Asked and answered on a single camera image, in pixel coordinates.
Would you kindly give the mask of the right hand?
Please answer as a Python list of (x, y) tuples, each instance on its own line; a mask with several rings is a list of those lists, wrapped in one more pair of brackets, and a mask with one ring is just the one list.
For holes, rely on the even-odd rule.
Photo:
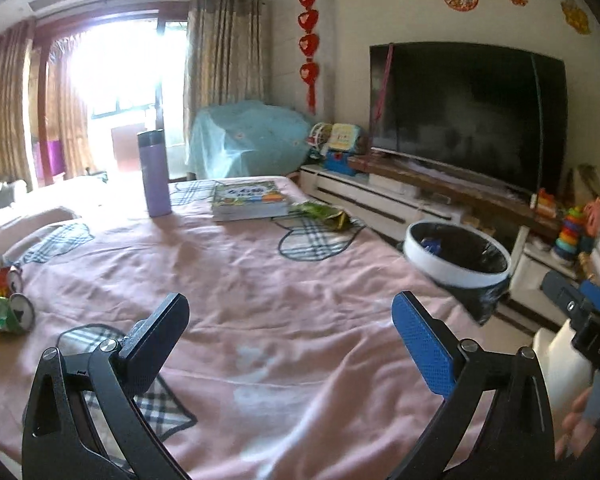
[(555, 444), (556, 460), (562, 460), (568, 453), (579, 457), (596, 433), (596, 427), (583, 418), (588, 398), (593, 388), (586, 388), (571, 404), (571, 410), (562, 421), (564, 434)]

